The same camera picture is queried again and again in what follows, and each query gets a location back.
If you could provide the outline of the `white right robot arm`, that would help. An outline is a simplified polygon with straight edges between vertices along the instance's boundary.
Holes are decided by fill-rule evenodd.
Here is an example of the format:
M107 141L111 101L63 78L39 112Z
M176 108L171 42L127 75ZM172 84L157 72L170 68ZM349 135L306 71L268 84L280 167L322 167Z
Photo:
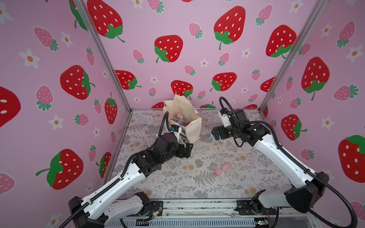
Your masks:
M224 108L220 110L219 117L223 124L212 129L215 140L241 139L266 155L291 183L290 188L256 193L251 201L252 211L263 214L269 208L291 207L301 213L309 212L326 189L323 183L311 176L314 170L284 148L279 148L265 123L249 123L243 110L232 112Z

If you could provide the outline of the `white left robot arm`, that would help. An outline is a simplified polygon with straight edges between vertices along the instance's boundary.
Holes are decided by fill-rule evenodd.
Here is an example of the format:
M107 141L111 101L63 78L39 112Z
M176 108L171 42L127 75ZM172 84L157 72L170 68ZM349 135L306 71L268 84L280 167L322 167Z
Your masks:
M144 192L126 200L117 199L172 158L189 158L193 146L192 143L180 144L174 133L158 136L152 146L131 155L124 170L104 186L84 198L71 199L68 203L71 215L61 227L73 222L77 228L103 228L126 216L150 213L151 201Z

